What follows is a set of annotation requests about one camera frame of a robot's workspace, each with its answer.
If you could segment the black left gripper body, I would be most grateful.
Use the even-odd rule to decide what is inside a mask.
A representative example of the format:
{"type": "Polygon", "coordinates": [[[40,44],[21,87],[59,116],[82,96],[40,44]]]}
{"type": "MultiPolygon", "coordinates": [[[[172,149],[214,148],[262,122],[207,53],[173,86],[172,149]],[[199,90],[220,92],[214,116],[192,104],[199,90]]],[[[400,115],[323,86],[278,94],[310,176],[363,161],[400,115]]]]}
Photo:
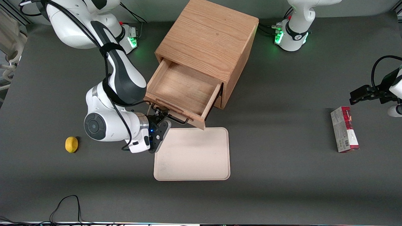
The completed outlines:
{"type": "Polygon", "coordinates": [[[375,85],[374,72],[372,72],[372,86],[373,88],[375,88],[375,96],[380,97],[379,100],[381,104],[385,104],[390,101],[399,103],[399,98],[396,95],[392,94],[391,91],[389,91],[389,88],[396,80],[398,73],[399,68],[388,73],[382,79],[380,85],[375,85]]]}

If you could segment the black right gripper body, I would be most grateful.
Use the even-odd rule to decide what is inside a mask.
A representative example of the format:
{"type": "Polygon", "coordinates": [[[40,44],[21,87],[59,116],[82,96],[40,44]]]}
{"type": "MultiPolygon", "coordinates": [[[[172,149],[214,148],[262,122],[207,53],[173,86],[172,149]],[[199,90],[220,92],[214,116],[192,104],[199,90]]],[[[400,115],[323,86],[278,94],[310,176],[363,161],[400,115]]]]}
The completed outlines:
{"type": "Polygon", "coordinates": [[[161,114],[148,115],[149,121],[149,139],[151,142],[162,141],[163,136],[160,135],[159,124],[163,121],[161,114]]]}

